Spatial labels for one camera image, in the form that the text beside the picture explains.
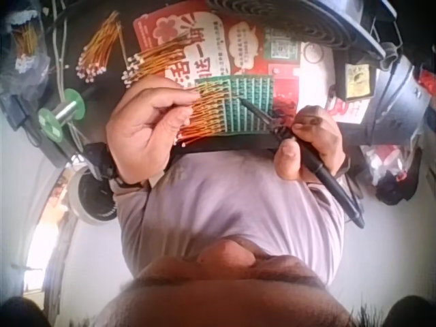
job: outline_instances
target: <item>fingernail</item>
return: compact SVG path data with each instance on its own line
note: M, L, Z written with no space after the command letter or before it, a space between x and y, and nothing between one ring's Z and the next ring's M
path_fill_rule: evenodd
M289 158L293 158L293 157L295 157L295 150L294 150L294 147L292 146L292 145L283 145L282 147L281 147L281 152L286 156L286 157L289 157Z

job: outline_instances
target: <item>soldering iron handle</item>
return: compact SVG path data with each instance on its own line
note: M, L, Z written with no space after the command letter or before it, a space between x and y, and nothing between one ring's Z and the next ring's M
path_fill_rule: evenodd
M320 180L320 182L324 184L324 186L332 194L332 196L336 199L336 201L344 210L345 214L359 228L363 228L365 226L365 223L358 209L356 208L357 204L353 203L352 199L348 196L348 194L345 192L343 187L338 183L336 178L333 177L325 167L318 170L318 172L315 175Z
M300 145L301 163L312 172L318 180L332 194L339 205L344 210L345 214L359 227L364 227L364 220L360 212L356 208L357 204L353 203L352 199L345 192L343 187L338 183L336 178L324 166L318 152L313 148L312 144L298 139L292 131L287 127L279 127L275 130L276 137L283 141L286 138L295 138Z

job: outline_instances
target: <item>red flower graphic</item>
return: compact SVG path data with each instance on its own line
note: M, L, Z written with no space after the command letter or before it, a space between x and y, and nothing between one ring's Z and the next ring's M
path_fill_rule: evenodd
M174 28L176 24L175 20L169 19L166 20L165 18L159 19L157 22L157 27L153 31L153 36L155 38L161 38L162 43L171 41L175 37L177 37L177 30Z

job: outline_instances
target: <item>light purple shirt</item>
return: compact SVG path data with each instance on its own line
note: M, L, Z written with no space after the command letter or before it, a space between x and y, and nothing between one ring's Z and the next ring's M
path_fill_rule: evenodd
M195 255L226 236L295 255L327 285L341 260L341 207L321 185L281 180L269 152L185 155L152 189L112 189L134 276L163 255Z

